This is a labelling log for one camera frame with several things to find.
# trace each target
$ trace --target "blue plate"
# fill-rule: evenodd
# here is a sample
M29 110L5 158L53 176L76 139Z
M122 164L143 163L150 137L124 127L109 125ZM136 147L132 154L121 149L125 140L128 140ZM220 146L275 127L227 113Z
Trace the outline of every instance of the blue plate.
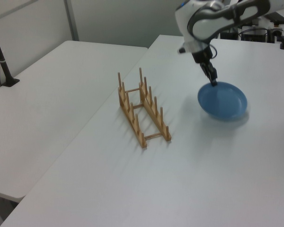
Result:
M218 85L204 85L198 93L202 109L211 116L222 120L240 118L246 111L247 99L237 87L218 82Z

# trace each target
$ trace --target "wooden peg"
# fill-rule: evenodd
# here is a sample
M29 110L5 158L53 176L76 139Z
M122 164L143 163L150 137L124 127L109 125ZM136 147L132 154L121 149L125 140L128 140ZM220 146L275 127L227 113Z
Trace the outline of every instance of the wooden peg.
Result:
M129 112L130 106L129 106L128 92L126 92L126 101L127 101L127 111Z
M122 82L122 90L123 90L123 101L125 101L125 86L124 86L124 82Z
M119 91L121 91L121 75L118 73L118 80L119 80Z
M131 103L132 123L134 123L133 103Z
M152 107L151 86L149 86L149 90L150 90L150 105L151 105L151 107Z
M163 107L160 108L161 127L163 127Z
M140 127L139 127L138 114L135 115L135 121L136 121L136 127L137 127L137 134L139 135L139 133L140 133Z
M140 83L141 85L143 84L143 80L142 80L142 69L139 68L139 72L140 72Z
M158 116L157 97L155 96L155 115Z
M147 83L146 83L146 77L144 77L144 85L145 85L145 95L147 96Z
M167 139L169 139L169 127L168 126L166 126L166 137Z

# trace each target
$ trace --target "white wall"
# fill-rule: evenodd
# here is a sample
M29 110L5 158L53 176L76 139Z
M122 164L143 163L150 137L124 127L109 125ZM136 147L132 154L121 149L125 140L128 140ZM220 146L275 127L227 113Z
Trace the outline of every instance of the white wall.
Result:
M158 35L180 35L183 0L70 0L80 41L149 47Z
M0 46L12 76L66 40L71 32L63 0L38 0L0 19Z

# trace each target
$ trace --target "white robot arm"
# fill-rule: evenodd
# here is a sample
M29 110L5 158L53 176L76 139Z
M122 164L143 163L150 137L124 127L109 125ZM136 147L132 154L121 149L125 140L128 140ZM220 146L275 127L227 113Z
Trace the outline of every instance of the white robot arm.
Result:
M210 63L209 43L221 31L247 23L259 16L284 9L284 0L243 0L224 6L220 0L188 0L176 10L176 21L184 37L180 53L190 52L213 86L217 71Z

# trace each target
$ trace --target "tabletop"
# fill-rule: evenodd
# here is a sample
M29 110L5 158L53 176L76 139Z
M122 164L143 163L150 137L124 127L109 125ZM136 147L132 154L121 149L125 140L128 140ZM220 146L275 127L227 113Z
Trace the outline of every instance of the tabletop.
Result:
M198 104L208 79L190 54L177 54L183 41L159 36L124 80L136 88L142 67L171 142L159 137L142 149L116 89L2 227L284 226L284 51L212 41L218 81L248 100L245 116L222 122Z
M66 41L0 88L0 197L32 189L146 50Z

